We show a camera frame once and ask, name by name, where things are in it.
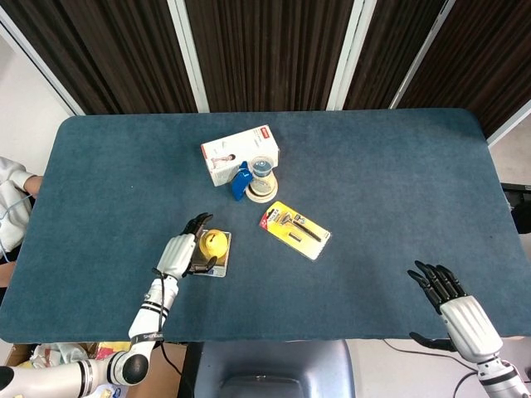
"product box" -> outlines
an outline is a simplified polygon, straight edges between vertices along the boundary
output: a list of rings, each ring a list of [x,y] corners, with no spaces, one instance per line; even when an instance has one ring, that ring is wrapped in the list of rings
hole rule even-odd
[[[204,143],[201,150],[215,187],[230,182],[242,162],[267,156],[273,167],[279,163],[279,147],[268,125]]]

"round container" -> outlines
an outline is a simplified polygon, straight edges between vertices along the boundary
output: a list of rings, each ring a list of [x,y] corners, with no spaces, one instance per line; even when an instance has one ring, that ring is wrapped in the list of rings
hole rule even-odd
[[[268,197],[277,188],[275,174],[273,174],[273,160],[267,156],[259,156],[251,160],[249,169],[253,179],[249,188],[257,197]]]
[[[210,259],[216,256],[223,257],[228,249],[228,240],[225,234],[219,230],[209,230],[199,241],[199,250]]]

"blue object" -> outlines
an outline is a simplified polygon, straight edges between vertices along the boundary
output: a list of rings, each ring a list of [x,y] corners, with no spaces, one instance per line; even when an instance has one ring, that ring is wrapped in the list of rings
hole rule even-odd
[[[212,186],[201,143],[269,124],[277,199],[332,232],[312,262]],[[531,335],[531,267],[463,109],[80,116],[59,129],[0,307],[9,342],[127,341],[168,240],[204,211],[232,233],[225,278],[188,276],[173,342],[407,338],[446,329],[406,274],[448,266],[502,336]]]
[[[232,195],[237,201],[240,201],[245,194],[246,188],[252,181],[252,174],[249,171],[247,162],[243,162],[231,182]]]

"yellow package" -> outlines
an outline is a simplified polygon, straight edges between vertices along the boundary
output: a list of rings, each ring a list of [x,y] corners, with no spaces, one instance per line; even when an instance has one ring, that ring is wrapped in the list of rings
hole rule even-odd
[[[312,260],[330,238],[330,232],[280,201],[267,209],[260,226]]]
[[[129,351],[131,342],[99,342],[96,350],[96,359],[105,359],[115,352]]]

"brown curtain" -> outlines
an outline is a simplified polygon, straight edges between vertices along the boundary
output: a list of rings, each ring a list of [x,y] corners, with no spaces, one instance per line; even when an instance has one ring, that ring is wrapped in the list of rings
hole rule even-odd
[[[353,0],[187,0],[210,110],[325,109]]]
[[[489,137],[531,98],[531,2],[457,0],[399,107],[471,110]]]
[[[378,0],[345,109],[385,109],[445,0]]]
[[[166,0],[0,0],[87,114],[194,112]]]

